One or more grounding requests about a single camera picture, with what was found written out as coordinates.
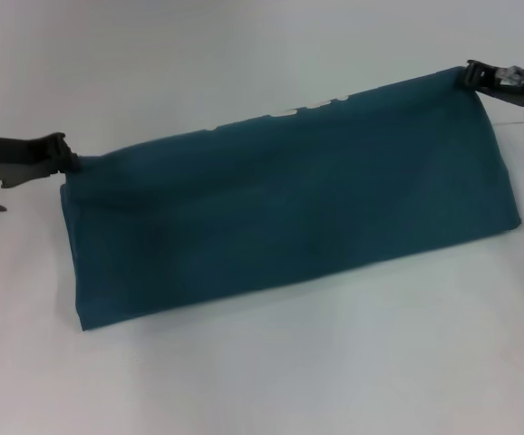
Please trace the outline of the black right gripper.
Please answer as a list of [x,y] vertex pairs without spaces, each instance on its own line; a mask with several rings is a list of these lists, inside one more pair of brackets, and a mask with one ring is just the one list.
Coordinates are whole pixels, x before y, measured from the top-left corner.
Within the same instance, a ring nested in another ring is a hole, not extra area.
[[497,67],[469,60],[461,72],[461,87],[524,107],[524,69],[516,65]]

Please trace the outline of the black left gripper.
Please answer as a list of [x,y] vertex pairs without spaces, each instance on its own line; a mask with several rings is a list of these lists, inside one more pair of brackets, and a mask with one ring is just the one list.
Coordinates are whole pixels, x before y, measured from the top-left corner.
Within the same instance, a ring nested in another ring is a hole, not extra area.
[[56,132],[32,140],[0,138],[2,189],[81,169],[80,158],[66,144],[64,133]]

